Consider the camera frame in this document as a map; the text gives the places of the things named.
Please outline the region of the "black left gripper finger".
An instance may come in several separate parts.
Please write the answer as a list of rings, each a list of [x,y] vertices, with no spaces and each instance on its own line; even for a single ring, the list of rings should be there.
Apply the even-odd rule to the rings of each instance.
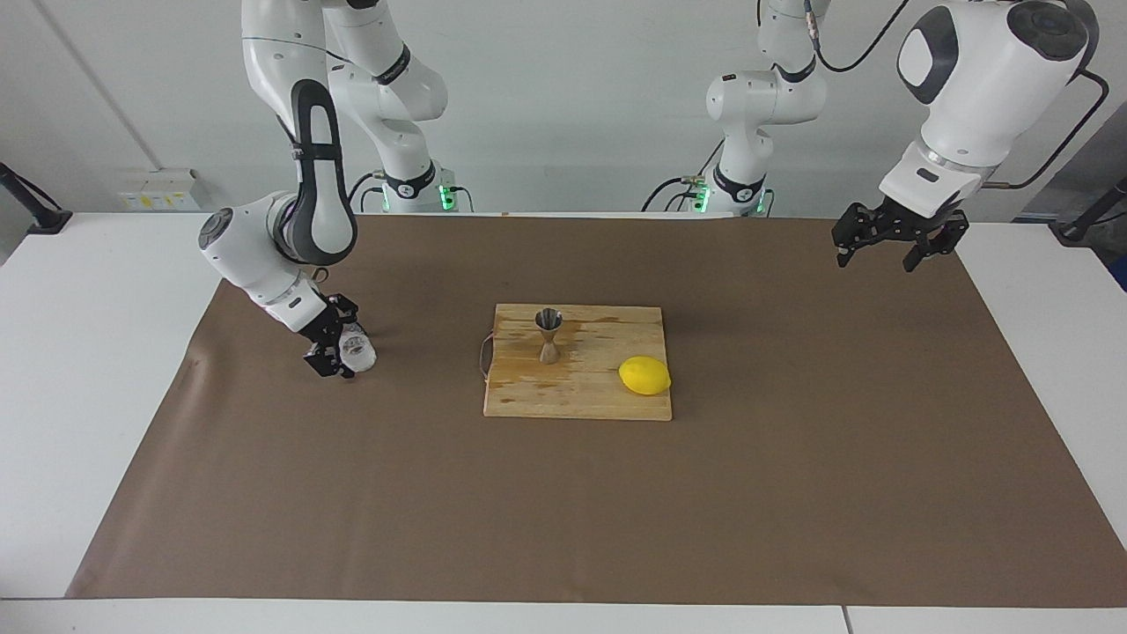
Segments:
[[[834,225],[834,245],[837,249],[836,264],[845,268],[853,255],[863,247],[875,245],[885,240],[885,234],[876,224],[877,214],[866,206],[849,206]]]
[[[928,258],[938,255],[952,255],[955,245],[958,245],[968,229],[968,220],[947,220],[942,227],[935,229],[933,232],[915,229],[914,245],[902,260],[902,267],[906,273],[913,273],[919,264],[924,262]]]

